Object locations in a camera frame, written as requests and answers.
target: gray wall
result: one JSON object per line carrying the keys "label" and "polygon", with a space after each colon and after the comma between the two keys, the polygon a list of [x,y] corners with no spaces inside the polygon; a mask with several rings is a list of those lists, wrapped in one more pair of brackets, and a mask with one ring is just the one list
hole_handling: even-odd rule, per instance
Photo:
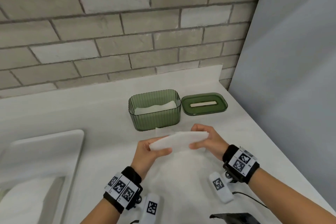
{"label": "gray wall", "polygon": [[229,92],[336,209],[336,0],[260,0]]}

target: tissue box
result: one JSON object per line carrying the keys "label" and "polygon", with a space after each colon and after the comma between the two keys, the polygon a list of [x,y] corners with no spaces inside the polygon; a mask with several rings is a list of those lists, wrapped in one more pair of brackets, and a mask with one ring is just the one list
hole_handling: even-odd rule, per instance
{"label": "tissue box", "polygon": [[[135,115],[136,108],[147,108],[152,105],[164,105],[174,101],[176,108],[165,111]],[[137,94],[128,101],[128,111],[134,127],[138,131],[163,128],[178,124],[181,118],[181,100],[175,90],[160,90]]]}

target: backsplash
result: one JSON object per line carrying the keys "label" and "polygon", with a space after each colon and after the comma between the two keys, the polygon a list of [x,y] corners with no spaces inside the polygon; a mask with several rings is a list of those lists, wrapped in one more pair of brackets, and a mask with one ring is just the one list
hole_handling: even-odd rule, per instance
{"label": "backsplash", "polygon": [[222,64],[258,0],[0,0],[0,98]]}

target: forearm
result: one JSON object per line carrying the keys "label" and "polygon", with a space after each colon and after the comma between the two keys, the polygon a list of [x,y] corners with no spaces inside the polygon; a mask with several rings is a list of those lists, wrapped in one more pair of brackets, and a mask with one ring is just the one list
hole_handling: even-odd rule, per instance
{"label": "forearm", "polygon": [[283,224],[335,224],[336,217],[259,168],[249,187]]}
{"label": "forearm", "polygon": [[120,213],[106,199],[102,199],[81,224],[116,224]]}

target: green lid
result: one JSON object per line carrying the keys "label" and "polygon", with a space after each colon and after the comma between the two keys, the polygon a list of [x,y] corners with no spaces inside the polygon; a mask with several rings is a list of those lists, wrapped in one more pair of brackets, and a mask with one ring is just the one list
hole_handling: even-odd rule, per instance
{"label": "green lid", "polygon": [[183,111],[190,116],[224,112],[228,104],[221,94],[205,93],[182,98]]}

